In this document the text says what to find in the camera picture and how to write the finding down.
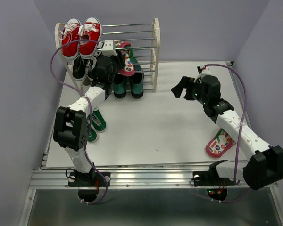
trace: red sneaker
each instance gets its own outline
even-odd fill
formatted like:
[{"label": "red sneaker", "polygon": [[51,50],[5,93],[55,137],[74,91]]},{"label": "red sneaker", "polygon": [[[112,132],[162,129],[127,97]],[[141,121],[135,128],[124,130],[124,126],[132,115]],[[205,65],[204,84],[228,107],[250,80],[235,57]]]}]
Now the red sneaker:
[{"label": "red sneaker", "polygon": [[[81,39],[100,41],[102,36],[102,27],[97,18],[88,18],[84,25],[80,26],[79,35]],[[91,41],[81,41],[79,52],[83,59],[90,59],[96,52],[98,44]]]},{"label": "red sneaker", "polygon": [[[62,33],[62,45],[65,45],[71,41],[78,40],[80,38],[79,36],[79,28],[81,26],[81,23],[77,19],[70,19],[64,26]],[[72,43],[70,45],[67,45],[62,49],[63,56],[67,61],[75,60],[78,56],[78,43]]]}]

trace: gray floor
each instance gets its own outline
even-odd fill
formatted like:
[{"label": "gray floor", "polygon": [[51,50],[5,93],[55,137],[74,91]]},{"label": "gray floor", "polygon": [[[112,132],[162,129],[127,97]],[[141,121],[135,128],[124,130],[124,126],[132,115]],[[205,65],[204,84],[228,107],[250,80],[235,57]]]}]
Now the gray floor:
[{"label": "gray floor", "polygon": [[[230,189],[228,200],[245,189]],[[277,226],[281,225],[269,188],[241,201],[218,204],[193,190],[109,190],[103,203],[79,203],[76,190],[39,190],[31,226]]]}]

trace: robotic arm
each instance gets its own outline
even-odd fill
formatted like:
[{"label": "robotic arm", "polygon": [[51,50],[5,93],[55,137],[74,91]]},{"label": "robotic arm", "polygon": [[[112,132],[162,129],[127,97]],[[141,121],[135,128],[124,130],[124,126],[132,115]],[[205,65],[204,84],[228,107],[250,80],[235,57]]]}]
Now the robotic arm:
[{"label": "robotic arm", "polygon": [[84,146],[88,139],[87,116],[90,114],[85,97],[89,98],[92,109],[105,101],[112,92],[112,81],[115,74],[124,66],[122,53],[115,51],[115,44],[112,40],[106,40],[94,69],[88,74],[92,82],[85,96],[80,97],[68,107],[57,109],[53,139],[68,153],[74,165],[73,176],[81,182],[91,183],[95,177],[95,172],[84,154]]},{"label": "robotic arm", "polygon": [[[199,68],[199,72],[196,79],[182,77],[171,91],[179,98],[183,89],[187,89],[184,98],[200,102],[204,113],[237,141],[240,127],[237,112],[230,103],[221,99],[218,78],[212,76],[208,68]],[[240,148],[248,162],[238,163],[238,180],[245,181],[250,188],[258,190],[283,179],[283,149],[280,146],[272,147],[245,125],[242,127]],[[208,171],[193,173],[195,186],[219,185],[224,179],[233,178],[234,161],[227,160],[211,164]]]}]

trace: white table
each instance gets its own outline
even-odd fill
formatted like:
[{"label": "white table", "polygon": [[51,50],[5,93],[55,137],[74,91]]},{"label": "white table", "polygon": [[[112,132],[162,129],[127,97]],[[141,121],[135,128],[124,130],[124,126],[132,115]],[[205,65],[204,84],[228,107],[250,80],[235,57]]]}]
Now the white table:
[{"label": "white table", "polygon": [[[99,133],[95,143],[87,145],[89,157],[97,166],[162,165],[172,163],[213,162],[205,146],[219,127],[207,117],[197,101],[186,101],[182,93],[176,99],[171,88],[182,76],[196,77],[197,66],[210,62],[165,62],[159,64],[156,93],[144,93],[134,99],[127,93],[123,99],[112,94],[99,105],[107,130]],[[242,109],[228,70],[210,67],[221,83],[222,98],[229,101],[239,115]],[[71,84],[69,76],[65,81]],[[60,106],[68,106],[78,94],[64,87]],[[235,146],[220,159],[234,160]],[[239,160],[245,160],[242,151]],[[47,168],[72,167],[72,162],[58,143],[51,141]]]}]

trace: teal shoe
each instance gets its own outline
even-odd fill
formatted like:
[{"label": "teal shoe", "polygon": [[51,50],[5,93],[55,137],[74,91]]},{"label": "teal shoe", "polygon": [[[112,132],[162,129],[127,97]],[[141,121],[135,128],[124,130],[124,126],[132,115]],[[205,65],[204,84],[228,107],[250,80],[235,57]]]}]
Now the teal shoe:
[{"label": "teal shoe", "polygon": [[[132,58],[133,64],[138,64],[138,61],[135,58]],[[129,77],[131,85],[131,95],[134,98],[141,98],[143,96],[143,78],[144,73],[141,73],[142,67],[140,65],[134,65],[135,74]]]},{"label": "teal shoe", "polygon": [[104,132],[107,128],[106,122],[97,107],[93,110],[92,125],[98,132]]},{"label": "teal shoe", "polygon": [[[90,115],[89,115],[89,119],[87,118],[87,131],[89,129],[89,121],[90,121]],[[90,143],[95,142],[97,140],[97,138],[98,138],[98,134],[91,127],[90,128],[90,135],[88,136],[88,142],[90,142]]]},{"label": "teal shoe", "polygon": [[116,98],[126,96],[126,77],[121,74],[116,74],[113,80],[113,91]]}]

